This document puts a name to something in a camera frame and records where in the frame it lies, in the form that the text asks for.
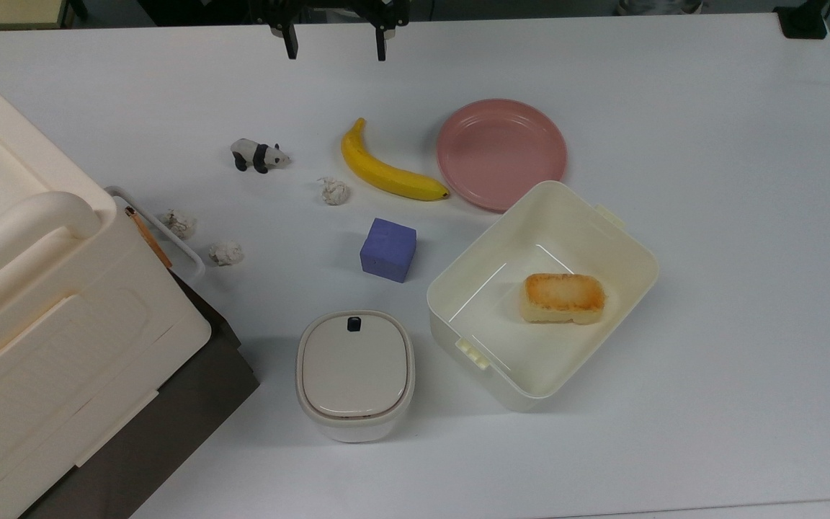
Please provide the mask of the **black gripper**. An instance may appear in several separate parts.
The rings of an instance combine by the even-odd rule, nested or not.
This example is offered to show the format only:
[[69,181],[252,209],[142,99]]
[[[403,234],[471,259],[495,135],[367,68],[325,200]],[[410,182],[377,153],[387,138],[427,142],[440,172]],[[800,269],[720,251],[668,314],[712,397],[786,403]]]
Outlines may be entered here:
[[298,39],[293,20],[303,9],[345,9],[368,21],[375,27],[378,61],[388,57],[386,43],[390,30],[409,23],[409,1],[254,1],[253,21],[282,30],[287,56],[298,56]]

